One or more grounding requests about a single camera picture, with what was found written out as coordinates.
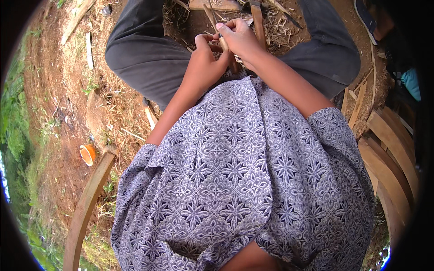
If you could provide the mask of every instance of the fingernail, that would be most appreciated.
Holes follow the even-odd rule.
[[[216,28],[217,28],[217,30],[219,30],[222,26],[224,26],[223,23],[217,23],[217,24],[216,24]]]

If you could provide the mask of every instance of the soil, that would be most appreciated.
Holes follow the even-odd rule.
[[[286,8],[295,9],[292,12],[293,17],[303,27],[302,30],[297,30],[292,23],[285,25],[295,33],[291,37],[290,47],[292,47],[298,42],[309,40],[310,36],[296,1],[290,1],[281,0],[280,3]],[[31,36],[27,40],[26,65],[30,68],[25,72],[25,93],[31,116],[30,132],[37,135],[40,124],[51,116],[60,121],[58,139],[52,136],[43,149],[48,163],[42,173],[39,198],[43,203],[40,212],[44,221],[46,225],[52,227],[54,234],[57,234],[57,242],[61,244],[64,244],[76,204],[93,170],[93,167],[86,166],[81,159],[79,146],[94,138],[95,146],[101,152],[102,145],[108,141],[115,143],[119,156],[114,171],[120,176],[143,145],[143,141],[126,134],[121,128],[143,138],[146,138],[150,132],[141,95],[119,79],[104,61],[107,38],[126,2],[127,0],[119,0],[119,2],[97,0],[65,46],[60,45],[60,40],[72,18],[70,10],[75,7],[73,2],[65,3],[60,9],[56,8],[56,3],[53,1],[47,2],[45,7],[36,12],[29,26],[30,30],[38,27],[42,29],[40,37]],[[360,73],[349,86],[350,90],[354,90],[372,69],[370,41],[354,12],[352,1],[330,0],[330,2],[342,17],[360,50],[362,62]],[[99,11],[109,3],[112,4],[112,14],[103,19]],[[172,12],[183,14],[185,10],[177,6]],[[220,14],[228,19],[237,17],[237,14]],[[204,11],[198,10],[191,11],[184,23],[175,21],[171,25],[165,25],[167,35],[182,45],[185,45],[184,39],[192,49],[194,49],[194,37],[204,31],[214,33]],[[92,54],[95,65],[93,70],[89,70],[86,60],[84,35],[87,32],[92,33]],[[279,48],[272,44],[269,51],[281,55],[289,49],[289,47]],[[377,57],[375,46],[374,56],[377,72],[374,107],[378,107],[384,103],[387,95],[387,78],[385,63],[383,59]],[[91,99],[93,102],[90,105],[88,105],[88,96],[82,90],[88,86],[89,78],[98,85],[94,90],[98,97]],[[367,130],[365,121],[371,111],[372,82],[373,79],[370,78],[365,94],[366,101],[354,127],[357,137]],[[351,115],[354,104],[355,101],[350,97],[349,111],[344,112],[347,118]],[[160,112],[156,107],[155,109],[159,116]],[[109,195],[114,195],[115,192],[116,187]],[[103,204],[107,195],[103,193],[98,199],[98,204]],[[88,225],[88,232],[97,225],[101,238],[109,243],[109,229],[112,224],[113,218],[110,216],[98,218],[97,208],[95,208]],[[119,269],[119,266],[111,266],[111,269]]]

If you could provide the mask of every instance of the orange cup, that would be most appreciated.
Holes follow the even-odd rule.
[[[80,155],[82,159],[85,161],[86,165],[91,167],[93,165],[93,161],[95,161],[95,149],[93,144],[80,145]]]

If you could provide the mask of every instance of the foot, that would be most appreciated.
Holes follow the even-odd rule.
[[[362,22],[363,26],[365,27],[366,31],[368,32],[368,36],[372,42],[372,44],[377,45],[378,41],[374,37],[374,31],[377,27],[377,24],[374,20],[374,18],[369,13],[368,9],[366,8],[365,4],[362,0],[354,0],[354,9],[357,13],[358,18]]]

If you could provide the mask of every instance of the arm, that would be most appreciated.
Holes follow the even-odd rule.
[[[333,107],[333,104],[301,75],[262,49],[243,19],[231,20],[226,25],[218,23],[216,27],[229,48],[244,61],[246,67],[293,104],[305,118],[320,109]]]
[[[160,145],[178,119],[192,108],[204,91],[217,82],[226,71],[229,52],[223,52],[216,61],[212,52],[222,52],[222,50],[220,47],[208,45],[208,41],[212,39],[213,37],[208,35],[198,35],[194,39],[196,50],[191,54],[182,83],[148,136],[146,144]]]

